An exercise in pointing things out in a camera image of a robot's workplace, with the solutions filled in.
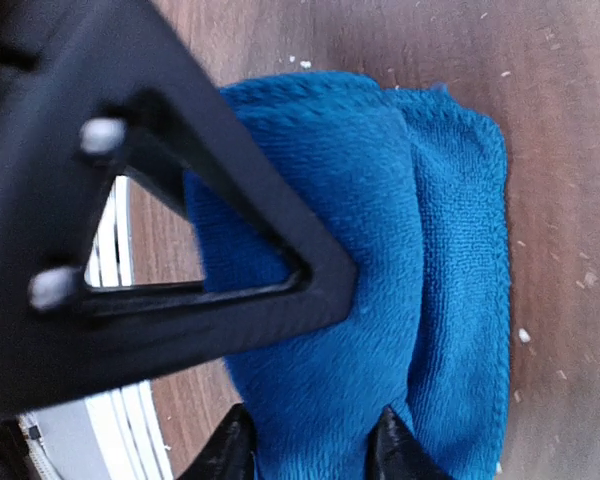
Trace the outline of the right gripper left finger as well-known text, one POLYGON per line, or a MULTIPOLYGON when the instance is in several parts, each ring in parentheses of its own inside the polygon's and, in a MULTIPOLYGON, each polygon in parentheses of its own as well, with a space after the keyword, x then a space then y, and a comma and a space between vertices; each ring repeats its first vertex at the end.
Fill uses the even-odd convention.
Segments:
POLYGON ((233 405, 178 480, 254 480, 256 430, 243 404, 233 405))

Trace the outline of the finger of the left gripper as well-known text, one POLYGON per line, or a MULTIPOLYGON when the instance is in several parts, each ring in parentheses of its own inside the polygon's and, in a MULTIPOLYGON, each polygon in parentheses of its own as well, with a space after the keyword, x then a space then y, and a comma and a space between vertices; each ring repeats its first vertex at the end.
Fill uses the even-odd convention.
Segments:
POLYGON ((0 420, 336 324, 356 268, 150 1, 0 1, 0 420), (205 291, 195 173, 287 273, 205 291))

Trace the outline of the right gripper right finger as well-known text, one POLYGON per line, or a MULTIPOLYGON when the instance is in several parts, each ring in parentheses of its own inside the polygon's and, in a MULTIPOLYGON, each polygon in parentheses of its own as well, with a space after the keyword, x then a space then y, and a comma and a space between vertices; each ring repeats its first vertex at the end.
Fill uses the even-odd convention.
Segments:
POLYGON ((371 430, 367 448, 370 480, 449 480, 399 415, 386 405, 371 430))

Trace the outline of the blue towel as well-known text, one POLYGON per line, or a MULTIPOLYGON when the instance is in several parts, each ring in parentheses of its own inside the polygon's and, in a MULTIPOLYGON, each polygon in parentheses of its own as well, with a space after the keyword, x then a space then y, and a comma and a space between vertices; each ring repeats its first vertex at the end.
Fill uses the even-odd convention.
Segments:
POLYGON ((390 407, 441 473, 492 478, 509 389, 498 126, 444 87, 348 73, 222 94, 359 269, 344 322, 225 360, 257 430, 257 477, 363 478, 390 407))

